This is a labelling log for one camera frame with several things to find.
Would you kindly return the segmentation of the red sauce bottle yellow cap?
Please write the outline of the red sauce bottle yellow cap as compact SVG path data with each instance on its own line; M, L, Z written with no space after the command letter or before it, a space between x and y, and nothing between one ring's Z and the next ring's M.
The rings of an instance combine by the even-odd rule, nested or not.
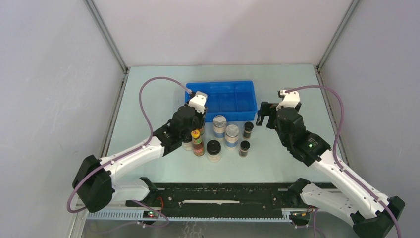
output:
M196 156L202 156L205 153L204 143L201 136L201 133L198 129L193 130L191 132L192 136L192 146L193 146L193 153Z

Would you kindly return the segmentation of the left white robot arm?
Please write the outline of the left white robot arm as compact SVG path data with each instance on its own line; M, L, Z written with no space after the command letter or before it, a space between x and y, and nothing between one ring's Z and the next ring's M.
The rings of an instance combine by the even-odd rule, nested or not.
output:
M152 183L146 178L126 182L123 177L180 148L192 131L204 125L206 113L206 107L183 105L145 141L108 157L86 157L72 182L72 195L78 195L84 209L91 213L102 210L112 201L136 200L144 206L152 206L157 199Z

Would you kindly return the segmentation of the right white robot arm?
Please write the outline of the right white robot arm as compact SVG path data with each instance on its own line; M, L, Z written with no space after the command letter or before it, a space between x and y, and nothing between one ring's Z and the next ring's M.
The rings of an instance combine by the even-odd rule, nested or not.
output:
M307 179L299 178L288 188L288 201L294 207L304 204L320 208L348 223L360 238L384 238L395 227L405 203L398 196L381 193L353 170L334 159L330 145L306 130L296 107L262 102L257 126L268 116L267 128L274 129L281 144L298 161L326 175L343 194L325 191Z

